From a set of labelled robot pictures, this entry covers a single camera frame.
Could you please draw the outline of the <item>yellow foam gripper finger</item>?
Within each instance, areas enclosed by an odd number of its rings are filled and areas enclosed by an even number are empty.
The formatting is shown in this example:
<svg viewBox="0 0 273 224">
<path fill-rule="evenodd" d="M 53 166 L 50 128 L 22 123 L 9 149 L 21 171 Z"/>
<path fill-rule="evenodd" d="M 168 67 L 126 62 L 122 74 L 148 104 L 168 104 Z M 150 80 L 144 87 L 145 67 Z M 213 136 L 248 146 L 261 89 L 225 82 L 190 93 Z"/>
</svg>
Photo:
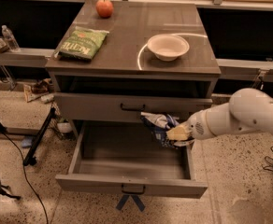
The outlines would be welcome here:
<svg viewBox="0 0 273 224">
<path fill-rule="evenodd" d="M 187 124 L 180 124 L 166 132 L 169 140 L 184 141 L 191 136 L 191 130 Z"/>
</svg>

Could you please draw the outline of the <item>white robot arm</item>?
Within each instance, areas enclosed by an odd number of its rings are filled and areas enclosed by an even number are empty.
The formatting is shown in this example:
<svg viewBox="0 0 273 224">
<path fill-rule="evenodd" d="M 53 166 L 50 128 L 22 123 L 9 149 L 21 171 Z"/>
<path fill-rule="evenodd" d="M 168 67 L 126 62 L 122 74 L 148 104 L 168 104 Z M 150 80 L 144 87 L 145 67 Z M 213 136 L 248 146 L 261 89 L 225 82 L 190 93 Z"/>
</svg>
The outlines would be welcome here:
<svg viewBox="0 0 273 224">
<path fill-rule="evenodd" d="M 228 103 L 192 114 L 166 132 L 169 140 L 210 139 L 224 134 L 273 134 L 273 98 L 257 89 L 236 91 Z"/>
</svg>

